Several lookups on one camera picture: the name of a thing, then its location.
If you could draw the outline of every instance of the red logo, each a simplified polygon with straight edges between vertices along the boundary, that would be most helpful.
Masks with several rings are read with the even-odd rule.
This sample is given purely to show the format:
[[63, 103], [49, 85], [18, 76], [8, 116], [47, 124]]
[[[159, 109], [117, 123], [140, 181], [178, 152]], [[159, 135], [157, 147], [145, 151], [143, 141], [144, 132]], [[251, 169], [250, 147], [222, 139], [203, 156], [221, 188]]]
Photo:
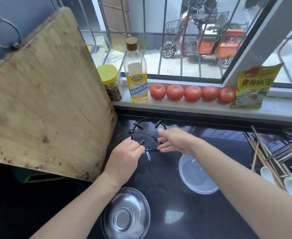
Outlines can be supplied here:
[[253, 77], [256, 76], [261, 68], [252, 68], [244, 73], [245, 77]]

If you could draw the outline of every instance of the cutting board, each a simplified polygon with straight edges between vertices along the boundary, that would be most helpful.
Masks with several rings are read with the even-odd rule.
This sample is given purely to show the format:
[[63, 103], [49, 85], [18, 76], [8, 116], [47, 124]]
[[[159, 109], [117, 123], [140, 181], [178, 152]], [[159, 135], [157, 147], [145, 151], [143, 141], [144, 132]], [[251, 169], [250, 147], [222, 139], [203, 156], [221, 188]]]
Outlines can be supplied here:
[[0, 163], [94, 181], [116, 121], [69, 8], [0, 61]]

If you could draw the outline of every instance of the forearm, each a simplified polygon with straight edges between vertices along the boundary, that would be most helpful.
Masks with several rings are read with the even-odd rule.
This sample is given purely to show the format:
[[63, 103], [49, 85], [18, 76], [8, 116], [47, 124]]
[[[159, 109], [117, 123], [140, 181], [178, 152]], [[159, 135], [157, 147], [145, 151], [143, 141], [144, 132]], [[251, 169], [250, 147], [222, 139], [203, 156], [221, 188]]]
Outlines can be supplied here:
[[261, 239], [292, 238], [292, 196], [203, 140], [193, 155]]
[[118, 189], [102, 174], [30, 239], [86, 239], [100, 213]]

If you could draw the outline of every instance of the upside-down metal bowl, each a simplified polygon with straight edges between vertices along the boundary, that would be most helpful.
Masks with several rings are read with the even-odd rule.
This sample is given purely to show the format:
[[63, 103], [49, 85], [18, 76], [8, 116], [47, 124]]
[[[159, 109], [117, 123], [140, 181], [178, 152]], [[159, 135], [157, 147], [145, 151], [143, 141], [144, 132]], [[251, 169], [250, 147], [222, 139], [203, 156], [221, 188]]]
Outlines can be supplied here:
[[143, 239], [150, 223], [150, 209], [144, 195], [133, 188], [121, 188], [101, 216], [106, 239]]

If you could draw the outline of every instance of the bottle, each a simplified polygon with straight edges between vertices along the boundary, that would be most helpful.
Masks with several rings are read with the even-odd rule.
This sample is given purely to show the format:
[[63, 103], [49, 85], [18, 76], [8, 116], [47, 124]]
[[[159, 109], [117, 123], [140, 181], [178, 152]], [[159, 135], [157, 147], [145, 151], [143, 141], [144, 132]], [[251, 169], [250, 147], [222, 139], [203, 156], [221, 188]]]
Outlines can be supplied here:
[[127, 54], [124, 58], [124, 71], [132, 102], [141, 103], [148, 99], [147, 64], [138, 51], [137, 38], [126, 39]]

